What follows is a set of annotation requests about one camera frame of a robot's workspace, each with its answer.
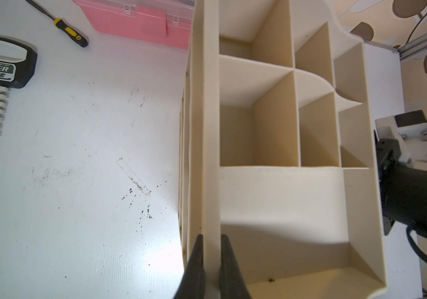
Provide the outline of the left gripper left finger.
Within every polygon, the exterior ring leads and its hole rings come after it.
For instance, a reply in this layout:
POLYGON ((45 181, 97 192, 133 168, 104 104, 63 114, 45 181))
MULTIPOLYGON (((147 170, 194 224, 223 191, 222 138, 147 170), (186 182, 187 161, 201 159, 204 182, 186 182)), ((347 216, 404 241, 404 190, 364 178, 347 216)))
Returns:
POLYGON ((204 237, 196 237, 179 288, 173 299, 204 299, 206 272, 204 270, 204 237))

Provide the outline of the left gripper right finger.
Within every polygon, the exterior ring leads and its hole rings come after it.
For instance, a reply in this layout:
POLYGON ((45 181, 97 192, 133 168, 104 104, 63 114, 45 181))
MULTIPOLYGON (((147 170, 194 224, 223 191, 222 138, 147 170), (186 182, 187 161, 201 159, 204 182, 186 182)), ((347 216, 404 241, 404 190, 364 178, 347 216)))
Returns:
POLYGON ((221 235, 220 298, 252 299, 228 235, 221 235))

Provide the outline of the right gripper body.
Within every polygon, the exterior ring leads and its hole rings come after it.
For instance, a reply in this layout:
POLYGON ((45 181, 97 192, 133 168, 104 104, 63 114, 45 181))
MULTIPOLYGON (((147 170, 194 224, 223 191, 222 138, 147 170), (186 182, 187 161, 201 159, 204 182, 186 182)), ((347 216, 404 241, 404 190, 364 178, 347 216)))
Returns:
POLYGON ((396 139, 399 163, 427 170, 427 119, 422 110, 407 112, 375 121, 380 139, 396 139))

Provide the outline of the beige drawer organizer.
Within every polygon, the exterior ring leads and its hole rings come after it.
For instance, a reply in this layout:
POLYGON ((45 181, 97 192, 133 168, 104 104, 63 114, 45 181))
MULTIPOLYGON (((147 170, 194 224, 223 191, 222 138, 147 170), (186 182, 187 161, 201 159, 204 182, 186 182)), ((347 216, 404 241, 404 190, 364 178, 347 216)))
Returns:
POLYGON ((226 234, 253 299, 387 290, 364 43, 328 1, 197 1, 182 96, 179 232, 226 234))

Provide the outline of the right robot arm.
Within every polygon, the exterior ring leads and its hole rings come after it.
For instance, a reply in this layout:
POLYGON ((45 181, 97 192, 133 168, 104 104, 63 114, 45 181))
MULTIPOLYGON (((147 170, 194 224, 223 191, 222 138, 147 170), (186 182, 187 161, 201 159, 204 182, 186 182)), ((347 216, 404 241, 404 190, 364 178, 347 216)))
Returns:
POLYGON ((427 120, 422 110, 375 121, 377 169, 384 234, 395 223, 406 226, 412 250, 427 264, 427 255, 411 233, 427 239, 427 120))

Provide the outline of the pink plastic toolbox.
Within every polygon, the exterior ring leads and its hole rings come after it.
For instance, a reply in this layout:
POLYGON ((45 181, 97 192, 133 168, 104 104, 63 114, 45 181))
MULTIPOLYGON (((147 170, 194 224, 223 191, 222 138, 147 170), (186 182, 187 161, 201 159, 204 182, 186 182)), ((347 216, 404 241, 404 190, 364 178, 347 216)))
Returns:
POLYGON ((195 1, 75 0, 101 33, 189 48, 195 1))

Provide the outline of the yellow black screwdriver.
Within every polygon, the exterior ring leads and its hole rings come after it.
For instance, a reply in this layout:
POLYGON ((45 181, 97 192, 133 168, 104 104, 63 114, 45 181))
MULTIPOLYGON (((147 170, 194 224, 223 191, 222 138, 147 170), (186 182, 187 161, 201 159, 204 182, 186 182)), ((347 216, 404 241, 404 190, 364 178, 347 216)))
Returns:
POLYGON ((29 3, 32 7, 34 7, 36 10, 38 10, 45 16, 49 17, 53 21, 54 26, 57 29, 61 30, 63 33, 65 33, 67 36, 69 36, 69 38, 71 38, 71 40, 74 41, 77 45, 82 48, 88 46, 88 40, 79 31, 68 25, 62 18, 54 17, 46 9, 41 7, 33 0, 25 0, 25 2, 29 3))

